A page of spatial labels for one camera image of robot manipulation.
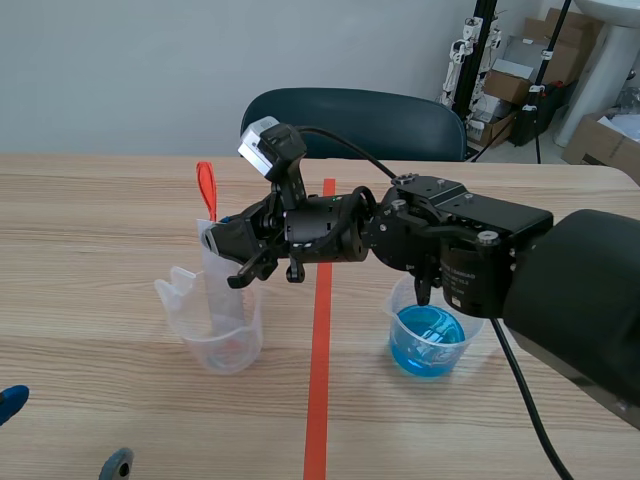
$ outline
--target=clear plastic measuring cup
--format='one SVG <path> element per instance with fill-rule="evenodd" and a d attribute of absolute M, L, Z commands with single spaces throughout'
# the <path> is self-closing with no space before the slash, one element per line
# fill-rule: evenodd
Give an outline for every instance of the clear plastic measuring cup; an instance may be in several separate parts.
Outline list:
<path fill-rule="evenodd" d="M 430 305 L 418 307 L 410 275 L 393 287 L 384 311 L 391 316 L 391 354 L 402 368 L 421 377 L 449 372 L 486 322 L 452 309 L 442 290 L 432 290 Z"/>
<path fill-rule="evenodd" d="M 203 262 L 200 273 L 171 268 L 171 281 L 156 280 L 156 291 L 169 326 L 196 359 L 211 372 L 237 373 L 251 365 L 262 348 L 260 282 L 231 289 L 227 277 L 238 273 L 240 265 L 208 251 Z"/>

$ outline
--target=white sink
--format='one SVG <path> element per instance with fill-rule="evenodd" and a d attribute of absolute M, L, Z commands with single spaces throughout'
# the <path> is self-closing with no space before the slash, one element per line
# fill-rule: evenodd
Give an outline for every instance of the white sink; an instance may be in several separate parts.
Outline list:
<path fill-rule="evenodd" d="M 640 28 L 640 0 L 576 0 L 585 15 L 611 25 Z"/>
<path fill-rule="evenodd" d="M 580 79 L 571 107 L 554 137 L 566 147 L 582 117 L 612 107 L 640 51 L 640 0 L 576 0 L 585 15 L 607 23 L 597 61 Z"/>

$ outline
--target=cardboard box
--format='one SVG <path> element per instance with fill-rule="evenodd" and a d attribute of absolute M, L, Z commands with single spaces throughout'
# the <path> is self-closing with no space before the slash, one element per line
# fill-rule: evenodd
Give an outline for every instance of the cardboard box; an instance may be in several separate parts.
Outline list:
<path fill-rule="evenodd" d="M 546 21 L 526 18 L 523 37 L 511 43 L 505 59 L 534 67 L 537 76 L 542 63 L 541 52 L 549 45 L 558 16 L 559 10 L 551 9 Z M 542 83 L 562 82 L 568 85 L 576 81 L 589 60 L 601 28 L 602 22 L 591 17 L 577 13 L 568 16 L 561 30 L 564 34 L 561 38 L 567 40 L 556 43 Z"/>
<path fill-rule="evenodd" d="M 556 24 L 560 19 L 560 10 L 550 8 L 545 19 L 545 36 L 551 38 Z M 560 30 L 558 40 L 568 45 L 590 45 L 591 49 L 598 40 L 598 35 L 604 27 L 604 22 L 580 13 L 568 12 Z"/>
<path fill-rule="evenodd" d="M 484 92 L 514 105 L 524 105 L 531 82 L 491 70 L 484 84 Z"/>
<path fill-rule="evenodd" d="M 509 115 L 513 104 L 493 95 L 482 95 L 476 102 L 476 111 L 473 118 L 481 122 L 491 123 Z"/>
<path fill-rule="evenodd" d="M 524 33 L 525 40 L 529 40 L 525 43 L 539 43 L 541 45 L 549 45 L 549 39 L 546 37 L 547 24 L 544 20 L 537 20 L 535 18 L 524 19 Z"/>
<path fill-rule="evenodd" d="M 468 128 L 467 138 L 473 143 L 480 145 L 481 147 L 486 147 L 491 139 L 495 135 L 497 135 L 498 132 L 500 132 L 500 130 L 502 130 L 507 123 L 511 123 L 511 125 L 509 125 L 509 127 L 504 132 L 502 132 L 502 134 L 498 138 L 496 138 L 496 140 L 491 145 L 492 147 L 497 147 L 501 143 L 504 143 L 504 141 L 509 138 L 509 135 L 511 135 L 514 124 L 512 120 L 516 116 L 516 113 L 517 112 L 513 112 L 502 120 L 498 120 L 494 123 L 485 123 L 484 130 Z"/>
<path fill-rule="evenodd" d="M 493 64 L 493 70 L 506 73 L 512 77 L 524 78 L 525 80 L 535 80 L 534 69 L 520 63 L 510 62 L 498 58 Z"/>
<path fill-rule="evenodd" d="M 606 112 L 582 118 L 562 158 L 573 165 L 606 165 L 640 185 L 640 143 L 598 123 Z"/>

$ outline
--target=white camera housing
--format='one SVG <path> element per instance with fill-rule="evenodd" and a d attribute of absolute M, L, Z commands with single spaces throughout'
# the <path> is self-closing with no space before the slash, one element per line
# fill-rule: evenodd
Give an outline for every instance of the white camera housing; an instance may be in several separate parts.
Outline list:
<path fill-rule="evenodd" d="M 238 153 L 249 160 L 263 176 L 267 176 L 273 164 L 258 148 L 260 144 L 260 134 L 271 127 L 275 127 L 280 122 L 273 117 L 265 117 L 257 122 L 252 123 L 242 134 Z"/>

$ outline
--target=robotic arm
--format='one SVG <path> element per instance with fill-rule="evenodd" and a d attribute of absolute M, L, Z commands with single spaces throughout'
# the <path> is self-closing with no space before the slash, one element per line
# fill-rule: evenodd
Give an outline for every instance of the robotic arm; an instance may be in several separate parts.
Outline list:
<path fill-rule="evenodd" d="M 371 250 L 415 278 L 420 305 L 442 288 L 455 310 L 503 318 L 524 350 L 640 429 L 640 222 L 581 210 L 554 226 L 550 212 L 414 174 L 393 178 L 380 203 L 364 186 L 307 196 L 301 133 L 271 117 L 239 151 L 272 187 L 203 235 L 243 265 L 232 288 L 266 280 L 280 259 L 300 283 L 305 263 L 361 262 Z"/>

